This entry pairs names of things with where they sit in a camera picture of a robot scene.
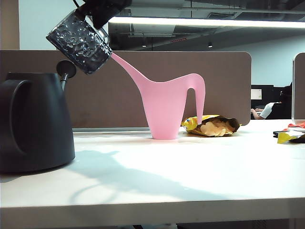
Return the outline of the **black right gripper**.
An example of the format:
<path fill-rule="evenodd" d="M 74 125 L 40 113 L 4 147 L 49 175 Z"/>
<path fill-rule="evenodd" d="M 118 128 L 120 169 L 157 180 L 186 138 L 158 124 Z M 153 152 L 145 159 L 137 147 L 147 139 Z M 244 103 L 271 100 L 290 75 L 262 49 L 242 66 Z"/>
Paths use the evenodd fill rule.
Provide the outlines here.
<path fill-rule="evenodd" d="M 101 28 L 114 15 L 130 6 L 131 0 L 85 0 L 81 5 L 81 13 L 92 15 L 93 26 Z"/>

